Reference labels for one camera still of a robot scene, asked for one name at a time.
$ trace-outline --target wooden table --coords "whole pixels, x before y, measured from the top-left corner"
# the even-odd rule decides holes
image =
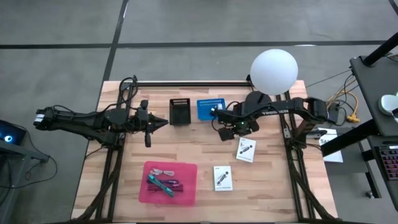
[[[98,110],[114,103],[119,82],[105,82]],[[114,222],[292,222],[296,212],[284,142],[278,116],[257,120],[260,130],[246,136],[256,140],[254,162],[236,160],[239,138],[222,142],[210,122],[197,118],[196,101],[224,98],[226,103],[244,101],[248,87],[140,87],[133,106],[149,100],[154,115],[169,119],[169,99],[190,98],[189,126],[164,126],[152,135],[152,147],[144,145],[144,134],[128,135],[114,212]],[[290,90],[291,97],[307,97],[303,81]],[[90,142],[87,153],[99,148]],[[84,163],[72,218],[82,214],[100,189],[106,150],[92,154]],[[337,217],[335,203],[318,149],[308,147],[304,159],[310,187],[320,203]],[[193,207],[157,205],[138,201],[145,161],[187,162],[198,166],[196,204]],[[233,191],[215,192],[213,166],[231,166]],[[305,205],[303,193],[300,192]],[[108,211],[105,200],[104,215]]]

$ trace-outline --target black container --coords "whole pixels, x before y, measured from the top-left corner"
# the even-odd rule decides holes
[[[170,125],[191,123],[191,103],[189,98],[170,100]]]

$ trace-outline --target blue plastic basket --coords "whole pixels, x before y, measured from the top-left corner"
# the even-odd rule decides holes
[[[219,103],[221,103],[223,105],[223,109],[225,109],[225,100],[223,98],[198,100],[198,119],[201,121],[211,121],[214,117],[210,115],[210,111]]]

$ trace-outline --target pink tray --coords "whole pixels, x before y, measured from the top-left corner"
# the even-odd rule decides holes
[[[153,168],[174,171],[174,176],[172,177],[165,174],[156,175],[155,177],[159,180],[177,179],[180,184],[183,184],[183,192],[174,192],[174,197],[170,197],[163,191],[148,191],[147,175]],[[194,205],[197,189],[197,173],[198,167],[195,164],[147,161],[144,164],[138,200],[142,203]]]

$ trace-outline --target white sphere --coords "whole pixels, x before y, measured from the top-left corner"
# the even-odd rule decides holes
[[[267,95],[289,90],[297,79],[299,68],[291,54],[284,50],[266,50],[254,59],[250,69],[253,85]]]

